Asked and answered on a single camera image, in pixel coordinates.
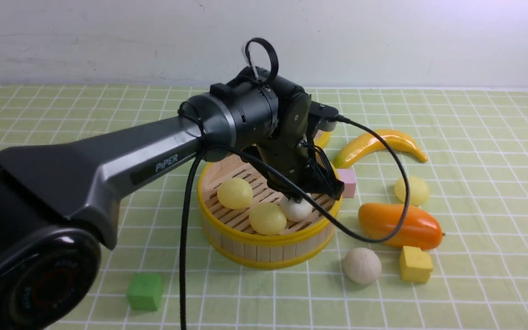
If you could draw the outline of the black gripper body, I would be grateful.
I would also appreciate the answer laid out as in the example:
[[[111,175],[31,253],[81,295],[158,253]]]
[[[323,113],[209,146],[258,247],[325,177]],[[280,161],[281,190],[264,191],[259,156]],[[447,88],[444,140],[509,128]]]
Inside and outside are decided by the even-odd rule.
[[[255,144],[255,157],[308,194],[324,195],[325,180],[337,178],[324,150],[309,142],[300,141],[291,147],[266,140]]]

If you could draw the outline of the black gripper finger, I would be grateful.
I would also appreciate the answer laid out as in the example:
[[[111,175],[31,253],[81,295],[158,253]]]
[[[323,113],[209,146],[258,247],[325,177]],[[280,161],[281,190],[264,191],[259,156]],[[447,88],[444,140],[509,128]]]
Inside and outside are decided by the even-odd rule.
[[[299,203],[303,199],[303,193],[300,190],[285,190],[282,194],[287,200],[295,203]]]

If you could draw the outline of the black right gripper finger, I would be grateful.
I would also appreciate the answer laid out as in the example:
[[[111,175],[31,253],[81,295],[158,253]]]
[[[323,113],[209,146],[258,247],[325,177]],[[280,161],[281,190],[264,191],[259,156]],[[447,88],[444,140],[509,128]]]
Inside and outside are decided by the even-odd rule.
[[[340,200],[345,189],[345,184],[338,178],[325,180],[324,194],[333,200]]]

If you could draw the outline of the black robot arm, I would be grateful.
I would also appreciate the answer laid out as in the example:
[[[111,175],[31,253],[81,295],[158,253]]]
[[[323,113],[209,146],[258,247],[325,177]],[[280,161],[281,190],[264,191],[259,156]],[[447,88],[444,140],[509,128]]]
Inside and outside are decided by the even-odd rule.
[[[212,84],[172,118],[0,151],[0,330],[41,330],[74,309],[95,281],[100,246],[116,246],[121,200],[187,161],[240,150],[285,196],[341,196],[343,183],[313,143],[335,128],[338,110],[255,71]]]

